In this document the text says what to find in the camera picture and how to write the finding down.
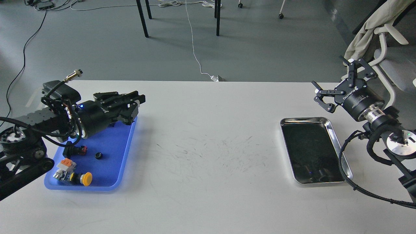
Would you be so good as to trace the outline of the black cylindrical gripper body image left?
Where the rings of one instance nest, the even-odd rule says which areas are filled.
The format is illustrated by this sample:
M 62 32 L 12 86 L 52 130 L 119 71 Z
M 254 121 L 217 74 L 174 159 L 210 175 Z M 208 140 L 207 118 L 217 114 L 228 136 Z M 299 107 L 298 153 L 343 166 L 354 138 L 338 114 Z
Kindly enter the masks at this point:
M 127 103 L 121 105 L 104 105 L 99 102 L 86 101 L 78 105 L 77 114 L 81 123 L 82 138 L 87 139 L 120 121 L 120 111 Z

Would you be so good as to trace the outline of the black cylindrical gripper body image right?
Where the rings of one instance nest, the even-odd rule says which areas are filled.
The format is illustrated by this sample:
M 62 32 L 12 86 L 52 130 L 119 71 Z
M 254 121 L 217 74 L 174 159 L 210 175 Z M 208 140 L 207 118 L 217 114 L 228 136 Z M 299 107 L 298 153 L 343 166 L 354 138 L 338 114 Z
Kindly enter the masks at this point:
M 385 101 L 367 85 L 364 79 L 356 79 L 352 86 L 347 80 L 342 81 L 336 90 L 343 91 L 341 95 L 335 96 L 335 102 L 345 109 L 345 111 L 357 122 L 364 121 L 363 111 L 371 105 L 382 108 Z

